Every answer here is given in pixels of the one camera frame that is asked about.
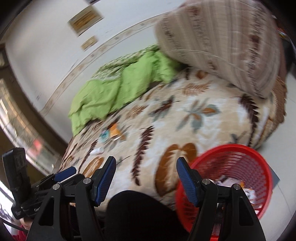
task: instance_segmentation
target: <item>floral blanket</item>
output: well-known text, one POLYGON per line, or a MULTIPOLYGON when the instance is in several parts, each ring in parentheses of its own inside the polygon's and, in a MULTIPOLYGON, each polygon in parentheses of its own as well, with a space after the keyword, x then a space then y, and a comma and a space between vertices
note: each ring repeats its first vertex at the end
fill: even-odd
POLYGON ((226 143, 259 147, 274 131, 277 97, 252 97, 229 82, 187 68, 109 116, 89 123, 70 143, 60 170, 70 166, 90 177, 114 156, 117 168, 106 200, 123 190, 145 193, 174 208, 176 161, 191 163, 226 143), (104 136, 117 124, 120 137, 104 136))

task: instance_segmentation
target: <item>person's hand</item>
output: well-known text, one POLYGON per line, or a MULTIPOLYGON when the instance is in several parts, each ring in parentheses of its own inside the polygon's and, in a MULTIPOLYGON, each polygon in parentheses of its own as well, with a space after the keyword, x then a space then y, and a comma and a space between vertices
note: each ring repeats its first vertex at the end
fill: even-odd
POLYGON ((24 217, 20 219, 20 223, 23 225, 23 227, 26 230, 30 230, 33 220, 30 219, 29 217, 24 217))

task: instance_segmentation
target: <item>black pants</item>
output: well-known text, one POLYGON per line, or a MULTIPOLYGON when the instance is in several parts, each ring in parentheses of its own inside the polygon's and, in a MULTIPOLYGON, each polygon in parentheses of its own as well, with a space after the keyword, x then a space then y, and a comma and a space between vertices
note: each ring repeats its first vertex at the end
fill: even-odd
POLYGON ((176 212, 148 195, 123 191, 107 206, 107 241, 185 241, 188 235, 176 212))

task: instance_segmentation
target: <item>cable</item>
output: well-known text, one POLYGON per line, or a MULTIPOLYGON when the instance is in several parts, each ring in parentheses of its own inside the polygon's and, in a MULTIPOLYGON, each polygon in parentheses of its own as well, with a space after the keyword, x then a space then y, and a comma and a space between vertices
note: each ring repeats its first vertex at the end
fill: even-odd
POLYGON ((6 221, 6 220, 3 219, 3 218, 1 218, 1 220, 3 221, 3 223, 7 224, 7 225, 10 226, 10 227, 13 227, 14 229, 18 229, 18 230, 23 231, 23 232, 25 232, 25 233, 28 233, 28 232, 29 232, 28 230, 26 230, 26 229, 22 229, 21 227, 19 227, 19 226, 17 226, 17 225, 14 225, 14 224, 10 223, 10 222, 6 221))

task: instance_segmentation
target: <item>patterned green cloth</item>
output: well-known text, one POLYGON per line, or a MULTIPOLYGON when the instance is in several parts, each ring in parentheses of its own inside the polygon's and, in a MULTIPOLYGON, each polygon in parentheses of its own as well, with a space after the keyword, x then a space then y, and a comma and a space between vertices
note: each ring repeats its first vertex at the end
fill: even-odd
POLYGON ((159 51, 157 45, 115 59, 102 67, 74 97, 68 117, 73 135, 90 120, 104 120, 147 91, 155 81, 169 83, 180 64, 159 51))

